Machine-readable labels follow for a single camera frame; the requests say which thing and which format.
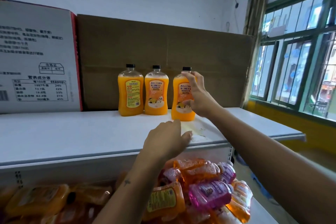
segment shelf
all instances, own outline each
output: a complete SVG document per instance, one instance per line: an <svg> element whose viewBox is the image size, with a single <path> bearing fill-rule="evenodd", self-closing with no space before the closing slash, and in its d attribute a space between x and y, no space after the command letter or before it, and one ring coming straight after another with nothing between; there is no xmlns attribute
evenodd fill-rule
<svg viewBox="0 0 336 224"><path fill-rule="evenodd" d="M243 109L228 110L276 140L305 136ZM0 169L137 154L149 131L170 119L170 113L121 117L118 111L0 115ZM182 131L187 130L194 132L188 149L230 146L205 118L196 116L194 121L182 122Z"/></svg>

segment white cardboard box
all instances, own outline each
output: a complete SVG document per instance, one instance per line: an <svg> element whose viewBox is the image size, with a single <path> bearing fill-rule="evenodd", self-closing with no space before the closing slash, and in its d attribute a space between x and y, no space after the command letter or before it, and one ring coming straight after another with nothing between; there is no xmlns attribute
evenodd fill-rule
<svg viewBox="0 0 336 224"><path fill-rule="evenodd" d="M0 113L81 110L75 15L0 1Z"/></svg>

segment black bottle cap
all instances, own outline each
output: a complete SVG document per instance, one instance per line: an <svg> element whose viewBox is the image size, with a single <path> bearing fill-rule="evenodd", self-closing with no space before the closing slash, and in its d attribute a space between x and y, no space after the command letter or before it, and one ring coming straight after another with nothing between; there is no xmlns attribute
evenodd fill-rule
<svg viewBox="0 0 336 224"><path fill-rule="evenodd" d="M75 201L75 199L76 199L76 192L70 192L70 193L68 194L67 199L66 199L66 203L67 203L67 205L72 204L72 203Z"/></svg>

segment tattoo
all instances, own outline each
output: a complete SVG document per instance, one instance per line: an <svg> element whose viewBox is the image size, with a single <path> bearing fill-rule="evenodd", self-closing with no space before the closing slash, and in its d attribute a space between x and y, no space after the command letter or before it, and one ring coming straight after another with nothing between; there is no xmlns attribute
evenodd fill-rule
<svg viewBox="0 0 336 224"><path fill-rule="evenodd" d="M127 184L131 184L131 182L129 181L129 179L126 179L125 181L124 181L124 187L127 185Z"/></svg>

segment curtain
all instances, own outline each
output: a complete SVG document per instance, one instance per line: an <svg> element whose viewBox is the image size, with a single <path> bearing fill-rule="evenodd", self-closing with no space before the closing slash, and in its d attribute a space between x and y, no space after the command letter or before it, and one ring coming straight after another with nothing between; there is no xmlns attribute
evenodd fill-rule
<svg viewBox="0 0 336 224"><path fill-rule="evenodd" d="M261 37L261 26L263 22L263 17L265 14L267 5L267 0L248 0L246 18L243 33L245 35L252 35L255 38L254 44L252 46L252 55L250 66L247 71L247 83L245 87L245 96L243 106L246 107L247 102L250 97L250 92L253 84L253 76L255 71L255 63L258 58L258 48L260 44Z"/></svg>

